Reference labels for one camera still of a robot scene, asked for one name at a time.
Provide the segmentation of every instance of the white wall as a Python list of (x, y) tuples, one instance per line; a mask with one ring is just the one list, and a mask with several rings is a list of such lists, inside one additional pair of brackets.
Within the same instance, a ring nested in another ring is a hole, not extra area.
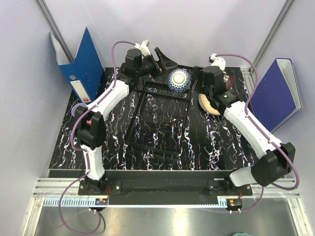
[(35, 1), (0, 1), (0, 235), (20, 236), (70, 96)]
[(315, 1), (297, 0), (258, 66), (263, 75), (276, 57), (291, 58), (303, 109), (275, 135), (296, 147), (294, 163), (301, 177), (302, 200), (315, 233)]
[[(88, 26), (103, 66), (114, 42), (151, 41), (179, 64), (207, 65), (212, 53), (254, 59), (285, 0), (45, 0), (73, 55)], [(119, 46), (117, 64), (125, 59)], [(248, 65), (227, 59), (228, 65)]]

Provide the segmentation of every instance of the black marble surface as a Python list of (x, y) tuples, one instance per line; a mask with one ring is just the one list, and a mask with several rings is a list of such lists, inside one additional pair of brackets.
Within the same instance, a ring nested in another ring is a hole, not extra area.
[[(227, 67), (227, 75), (235, 77), (232, 89), (247, 96), (240, 68)], [(106, 68), (98, 95), (113, 80), (113, 68)], [(70, 133), (74, 125), (72, 107), (79, 101), (72, 93), (56, 142), (51, 169), (85, 168), (82, 152), (72, 150)], [(102, 147), (105, 169), (118, 170), (231, 170), (252, 165), (256, 156), (241, 133), (224, 117), (206, 114), (198, 105), (193, 91), (182, 147), (179, 156), (168, 156), (137, 149), (125, 144), (125, 135), (137, 106), (138, 96), (132, 92), (109, 114), (107, 139)]]

